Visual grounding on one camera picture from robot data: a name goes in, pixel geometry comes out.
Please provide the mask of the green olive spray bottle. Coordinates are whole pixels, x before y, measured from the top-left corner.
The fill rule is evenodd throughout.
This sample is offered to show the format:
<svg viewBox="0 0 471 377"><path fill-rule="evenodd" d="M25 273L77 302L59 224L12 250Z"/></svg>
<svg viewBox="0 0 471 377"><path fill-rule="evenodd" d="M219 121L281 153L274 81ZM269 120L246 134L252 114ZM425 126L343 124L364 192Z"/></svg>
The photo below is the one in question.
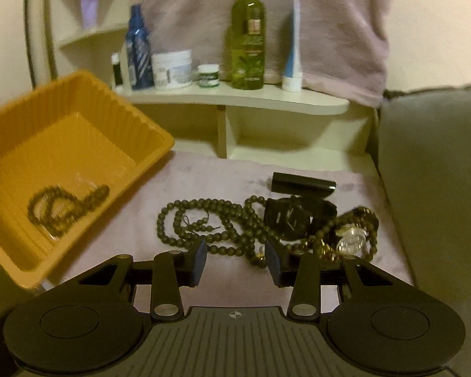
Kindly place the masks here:
<svg viewBox="0 0 471 377"><path fill-rule="evenodd" d="M265 6L235 0L231 9L231 83L237 90L260 90L265 72Z"/></svg>

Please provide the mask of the blue white tube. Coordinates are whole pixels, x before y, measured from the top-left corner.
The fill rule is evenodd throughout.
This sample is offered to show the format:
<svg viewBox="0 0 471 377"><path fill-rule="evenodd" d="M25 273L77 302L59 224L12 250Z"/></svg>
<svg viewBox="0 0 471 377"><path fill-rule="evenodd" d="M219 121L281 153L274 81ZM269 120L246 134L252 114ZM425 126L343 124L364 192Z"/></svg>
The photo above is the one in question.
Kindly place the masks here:
<svg viewBox="0 0 471 377"><path fill-rule="evenodd" d="M302 90L303 72L300 55L300 0L292 0L291 38L287 63L281 78L281 87L289 93L298 93Z"/></svg>

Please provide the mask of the black white lip balm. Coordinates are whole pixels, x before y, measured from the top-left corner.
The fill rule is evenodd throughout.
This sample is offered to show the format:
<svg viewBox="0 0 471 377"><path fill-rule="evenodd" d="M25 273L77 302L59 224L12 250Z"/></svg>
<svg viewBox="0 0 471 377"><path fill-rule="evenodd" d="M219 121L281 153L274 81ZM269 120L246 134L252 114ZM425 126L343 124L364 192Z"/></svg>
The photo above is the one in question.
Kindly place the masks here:
<svg viewBox="0 0 471 377"><path fill-rule="evenodd" d="M123 90L123 78L122 78L122 69L121 69L121 59L120 54L114 52L111 57L111 65L114 77L114 90Z"/></svg>

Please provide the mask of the small green white jar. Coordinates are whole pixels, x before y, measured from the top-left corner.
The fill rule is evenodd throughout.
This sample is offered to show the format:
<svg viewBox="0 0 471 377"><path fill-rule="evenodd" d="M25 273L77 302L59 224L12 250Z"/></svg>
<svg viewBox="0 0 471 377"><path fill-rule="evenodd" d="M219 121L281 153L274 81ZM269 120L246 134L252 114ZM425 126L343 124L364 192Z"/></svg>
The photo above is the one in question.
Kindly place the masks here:
<svg viewBox="0 0 471 377"><path fill-rule="evenodd" d="M201 64L197 67L198 85L203 89L219 86L219 65Z"/></svg>

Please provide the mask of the black rectangular case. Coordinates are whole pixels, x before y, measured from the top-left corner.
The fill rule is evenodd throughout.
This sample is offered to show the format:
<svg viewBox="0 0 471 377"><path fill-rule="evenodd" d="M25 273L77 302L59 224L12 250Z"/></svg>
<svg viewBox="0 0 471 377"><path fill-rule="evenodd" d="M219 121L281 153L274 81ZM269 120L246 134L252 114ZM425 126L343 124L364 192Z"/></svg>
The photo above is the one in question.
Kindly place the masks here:
<svg viewBox="0 0 471 377"><path fill-rule="evenodd" d="M290 195L314 195L327 198L336 190L335 181L323 180L297 174L274 172L270 182L272 192Z"/></svg>

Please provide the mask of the orange plastic basket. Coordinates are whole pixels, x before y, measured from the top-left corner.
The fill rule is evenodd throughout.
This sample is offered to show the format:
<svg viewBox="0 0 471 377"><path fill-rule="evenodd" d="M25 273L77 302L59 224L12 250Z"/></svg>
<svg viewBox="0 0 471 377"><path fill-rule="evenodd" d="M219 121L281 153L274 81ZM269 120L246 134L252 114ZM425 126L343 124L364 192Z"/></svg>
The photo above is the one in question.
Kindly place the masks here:
<svg viewBox="0 0 471 377"><path fill-rule="evenodd" d="M0 108L0 265L36 288L95 221L173 148L172 136L91 72L74 72ZM28 217L35 195L58 186L109 195L59 238Z"/></svg>

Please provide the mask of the purple tube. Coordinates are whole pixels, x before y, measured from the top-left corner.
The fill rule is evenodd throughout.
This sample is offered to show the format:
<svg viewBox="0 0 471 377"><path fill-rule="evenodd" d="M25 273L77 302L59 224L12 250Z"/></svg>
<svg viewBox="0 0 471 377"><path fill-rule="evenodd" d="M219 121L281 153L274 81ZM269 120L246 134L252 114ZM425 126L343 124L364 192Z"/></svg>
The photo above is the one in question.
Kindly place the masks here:
<svg viewBox="0 0 471 377"><path fill-rule="evenodd" d="M99 0L79 0L82 27L85 30L98 25L98 3Z"/></svg>

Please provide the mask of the blue spray bottle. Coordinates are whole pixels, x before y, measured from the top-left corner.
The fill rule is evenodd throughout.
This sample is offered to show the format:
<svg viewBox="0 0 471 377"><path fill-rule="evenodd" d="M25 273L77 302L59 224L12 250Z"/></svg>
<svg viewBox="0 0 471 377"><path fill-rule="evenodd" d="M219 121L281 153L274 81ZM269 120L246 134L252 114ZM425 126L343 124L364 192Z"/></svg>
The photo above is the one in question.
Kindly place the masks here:
<svg viewBox="0 0 471 377"><path fill-rule="evenodd" d="M127 69L132 90L146 90L153 86L149 31L145 26L141 5L130 8L130 19L125 37Z"/></svg>

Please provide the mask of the cream corner shelf unit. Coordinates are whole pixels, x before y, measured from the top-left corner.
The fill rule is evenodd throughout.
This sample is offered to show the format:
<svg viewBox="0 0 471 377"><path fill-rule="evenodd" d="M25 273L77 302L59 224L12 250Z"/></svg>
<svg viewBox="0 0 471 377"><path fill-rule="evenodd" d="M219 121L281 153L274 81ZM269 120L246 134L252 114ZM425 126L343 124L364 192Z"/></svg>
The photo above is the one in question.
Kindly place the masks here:
<svg viewBox="0 0 471 377"><path fill-rule="evenodd" d="M82 27L79 0L47 0L52 71L88 70L113 81L110 56L124 52L129 0L99 0L98 25ZM275 85L234 90L144 90L124 95L167 129L178 151L308 170L375 174L367 144L374 110L310 90L287 93Z"/></svg>

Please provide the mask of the black wrist watch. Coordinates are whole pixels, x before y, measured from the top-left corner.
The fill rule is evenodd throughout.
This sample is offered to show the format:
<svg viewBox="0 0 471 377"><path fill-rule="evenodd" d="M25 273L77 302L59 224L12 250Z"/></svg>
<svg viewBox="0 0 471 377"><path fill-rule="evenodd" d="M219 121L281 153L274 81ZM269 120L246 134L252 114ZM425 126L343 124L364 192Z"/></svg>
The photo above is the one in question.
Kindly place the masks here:
<svg viewBox="0 0 471 377"><path fill-rule="evenodd" d="M264 223L281 240L291 242L315 235L337 214L333 203L317 196L268 198Z"/></svg>

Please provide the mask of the white cream jar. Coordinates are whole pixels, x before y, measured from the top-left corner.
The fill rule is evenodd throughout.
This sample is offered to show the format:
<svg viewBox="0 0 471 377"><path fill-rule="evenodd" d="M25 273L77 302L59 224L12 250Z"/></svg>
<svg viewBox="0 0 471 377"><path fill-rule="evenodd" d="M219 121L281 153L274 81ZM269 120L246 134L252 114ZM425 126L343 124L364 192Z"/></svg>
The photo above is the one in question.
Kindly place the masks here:
<svg viewBox="0 0 471 377"><path fill-rule="evenodd" d="M190 50L154 54L151 61L154 87L157 90L182 89L192 84L192 54Z"/></svg>

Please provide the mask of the pink hanging towel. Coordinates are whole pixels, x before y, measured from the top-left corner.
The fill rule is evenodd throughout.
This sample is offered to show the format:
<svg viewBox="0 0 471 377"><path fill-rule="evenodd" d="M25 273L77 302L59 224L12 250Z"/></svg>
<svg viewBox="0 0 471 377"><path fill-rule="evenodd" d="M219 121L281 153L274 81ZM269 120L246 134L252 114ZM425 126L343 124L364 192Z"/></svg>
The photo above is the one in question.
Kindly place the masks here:
<svg viewBox="0 0 471 377"><path fill-rule="evenodd" d="M155 53L189 50L196 65L215 63L230 78L236 0L130 0L139 4ZM292 43L294 0L260 0L265 8L265 75L278 84ZM385 22L391 0L299 0L302 85L378 107L390 52Z"/></svg>

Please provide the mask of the grey cushion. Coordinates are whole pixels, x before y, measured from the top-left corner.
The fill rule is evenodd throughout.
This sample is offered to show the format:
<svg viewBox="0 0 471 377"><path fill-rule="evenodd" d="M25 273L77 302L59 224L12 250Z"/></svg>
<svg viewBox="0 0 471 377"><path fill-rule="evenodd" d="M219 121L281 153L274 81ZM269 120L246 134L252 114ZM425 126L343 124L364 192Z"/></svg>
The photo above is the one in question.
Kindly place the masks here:
<svg viewBox="0 0 471 377"><path fill-rule="evenodd" d="M387 101L379 174L417 285L462 317L454 367L471 376L471 85Z"/></svg>

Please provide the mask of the silver crystal watch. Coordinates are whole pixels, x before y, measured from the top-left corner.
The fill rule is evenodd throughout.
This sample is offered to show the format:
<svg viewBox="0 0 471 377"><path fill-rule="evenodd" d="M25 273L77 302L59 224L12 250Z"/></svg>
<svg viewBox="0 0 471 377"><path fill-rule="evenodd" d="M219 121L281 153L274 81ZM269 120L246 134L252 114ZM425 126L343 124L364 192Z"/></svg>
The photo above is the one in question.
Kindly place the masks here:
<svg viewBox="0 0 471 377"><path fill-rule="evenodd" d="M354 224L346 224L335 231L335 251L342 256L364 256L368 250L368 230Z"/></svg>

